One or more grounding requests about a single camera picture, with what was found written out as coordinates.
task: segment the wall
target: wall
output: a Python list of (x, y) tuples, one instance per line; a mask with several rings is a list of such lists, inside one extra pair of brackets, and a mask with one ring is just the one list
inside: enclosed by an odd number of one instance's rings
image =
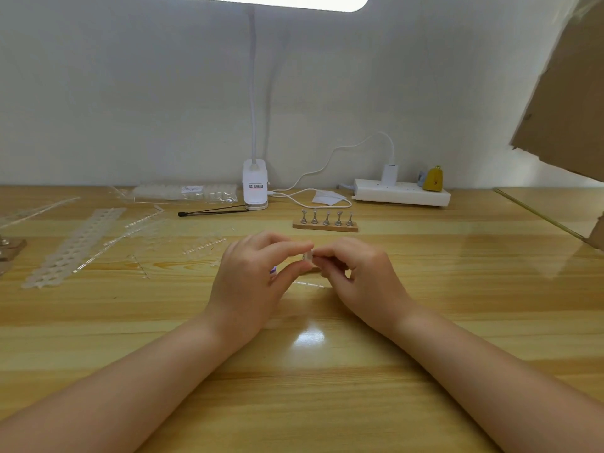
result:
[[(400, 179), (597, 185), (508, 143), (576, 0), (369, 0), (354, 14), (260, 7), (259, 150), (273, 185), (376, 130)], [(0, 183), (239, 181), (248, 25), (200, 0), (0, 0)], [(376, 177), (387, 144), (306, 185)]]

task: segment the desk lamp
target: desk lamp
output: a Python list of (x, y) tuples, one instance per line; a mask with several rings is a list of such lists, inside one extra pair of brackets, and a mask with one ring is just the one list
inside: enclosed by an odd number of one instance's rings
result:
[(214, 0), (247, 5), (249, 17), (249, 104), (252, 117), (252, 157), (243, 163), (243, 200), (249, 210), (263, 210), (268, 206), (268, 172), (265, 161), (256, 158), (256, 117), (254, 99), (254, 69), (256, 58), (256, 25), (254, 5), (317, 9), (353, 13), (367, 0)]

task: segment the cardboard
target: cardboard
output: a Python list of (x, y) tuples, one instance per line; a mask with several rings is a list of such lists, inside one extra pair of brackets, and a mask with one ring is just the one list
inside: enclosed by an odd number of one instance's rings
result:
[[(511, 145), (604, 181), (604, 0), (579, 0)], [(604, 249), (604, 219), (586, 241)]]

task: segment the person's right arm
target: person's right arm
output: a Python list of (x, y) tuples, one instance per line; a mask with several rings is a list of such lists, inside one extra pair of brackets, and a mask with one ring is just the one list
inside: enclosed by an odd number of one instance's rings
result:
[(504, 451), (604, 451), (604, 404), (415, 303), (384, 251), (343, 238), (314, 256), (344, 304), (417, 360)]

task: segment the hand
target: hand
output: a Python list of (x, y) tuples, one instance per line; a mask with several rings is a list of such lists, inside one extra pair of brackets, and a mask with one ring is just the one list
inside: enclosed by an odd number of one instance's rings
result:
[(232, 243), (222, 256), (210, 301), (203, 317), (236, 349), (262, 329), (285, 291), (301, 274), (312, 269), (310, 261), (289, 264), (271, 275), (274, 266), (290, 256), (312, 249), (312, 242), (292, 242), (272, 232), (247, 236)]
[[(313, 255), (342, 302), (382, 335), (390, 337), (413, 307), (385, 251), (356, 238), (340, 238), (315, 249)], [(350, 278), (345, 274), (348, 268)]]

